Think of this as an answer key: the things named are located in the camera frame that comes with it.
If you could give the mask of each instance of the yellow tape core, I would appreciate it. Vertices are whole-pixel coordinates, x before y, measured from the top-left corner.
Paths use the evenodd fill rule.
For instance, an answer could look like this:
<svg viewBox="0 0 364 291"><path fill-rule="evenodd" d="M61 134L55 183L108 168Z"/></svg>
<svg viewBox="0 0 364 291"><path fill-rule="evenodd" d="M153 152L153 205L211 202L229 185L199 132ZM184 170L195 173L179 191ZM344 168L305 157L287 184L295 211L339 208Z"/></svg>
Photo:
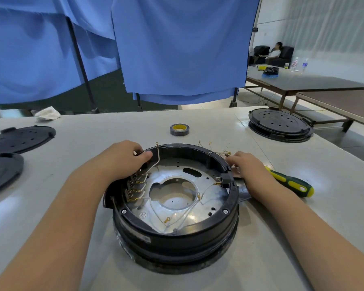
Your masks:
<svg viewBox="0 0 364 291"><path fill-rule="evenodd" d="M175 126L173 126L173 130L185 130L187 129L187 126L184 126L183 124L177 124Z"/></svg>

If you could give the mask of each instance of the screwdriver handle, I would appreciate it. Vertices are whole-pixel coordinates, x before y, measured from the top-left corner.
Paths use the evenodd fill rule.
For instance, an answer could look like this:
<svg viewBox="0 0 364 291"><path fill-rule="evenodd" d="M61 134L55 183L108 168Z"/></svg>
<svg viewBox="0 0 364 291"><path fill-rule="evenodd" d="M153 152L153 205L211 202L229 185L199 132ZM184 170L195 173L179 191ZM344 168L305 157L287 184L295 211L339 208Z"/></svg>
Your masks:
<svg viewBox="0 0 364 291"><path fill-rule="evenodd" d="M305 181L294 178L292 176L286 176L282 173L279 173L277 171L273 171L268 166L266 166L266 169L271 173L271 175L283 186L285 186L287 189L290 189L293 191L296 195L299 197L311 197L314 194L314 188Z"/></svg>

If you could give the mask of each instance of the crumpled white tissue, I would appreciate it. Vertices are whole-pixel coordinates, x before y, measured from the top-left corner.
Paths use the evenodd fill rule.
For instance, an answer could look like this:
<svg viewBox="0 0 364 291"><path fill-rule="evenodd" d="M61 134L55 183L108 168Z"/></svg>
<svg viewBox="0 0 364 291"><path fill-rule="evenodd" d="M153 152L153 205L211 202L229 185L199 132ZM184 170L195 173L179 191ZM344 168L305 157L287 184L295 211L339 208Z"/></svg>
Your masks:
<svg viewBox="0 0 364 291"><path fill-rule="evenodd" d="M60 118L60 113L50 106L35 113L34 116L41 119L55 120Z"/></svg>

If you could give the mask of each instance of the person's left hand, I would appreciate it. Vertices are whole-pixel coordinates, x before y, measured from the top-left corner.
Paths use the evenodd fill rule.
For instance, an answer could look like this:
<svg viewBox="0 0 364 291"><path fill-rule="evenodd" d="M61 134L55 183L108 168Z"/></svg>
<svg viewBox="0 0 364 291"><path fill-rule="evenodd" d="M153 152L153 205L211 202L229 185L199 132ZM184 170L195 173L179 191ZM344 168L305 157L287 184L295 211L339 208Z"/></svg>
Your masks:
<svg viewBox="0 0 364 291"><path fill-rule="evenodd" d="M152 157L152 152L146 151L138 156L143 148L132 141L122 141L114 143L99 155L80 166L75 174L80 174L83 178L92 175L97 176L98 181L102 181L105 186L109 186L113 181L121 180L132 175Z"/></svg>

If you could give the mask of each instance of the hand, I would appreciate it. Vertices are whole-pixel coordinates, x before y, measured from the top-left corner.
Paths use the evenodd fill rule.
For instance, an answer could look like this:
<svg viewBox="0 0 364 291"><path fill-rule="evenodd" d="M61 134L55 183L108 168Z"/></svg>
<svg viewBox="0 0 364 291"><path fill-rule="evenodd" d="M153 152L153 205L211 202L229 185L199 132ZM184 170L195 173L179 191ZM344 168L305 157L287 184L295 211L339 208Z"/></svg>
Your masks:
<svg viewBox="0 0 364 291"><path fill-rule="evenodd" d="M274 188L280 185L267 171L263 163L251 153L239 151L228 156L226 161L230 166L238 166L248 191L257 200L261 200L263 194L273 192Z"/></svg>
<svg viewBox="0 0 364 291"><path fill-rule="evenodd" d="M133 152L139 153L143 148L135 142L128 140L114 143L99 155L84 163L74 172L82 178L95 175L101 186L109 186L116 180L121 180L132 175L152 157L152 152L143 152L134 156Z"/></svg>

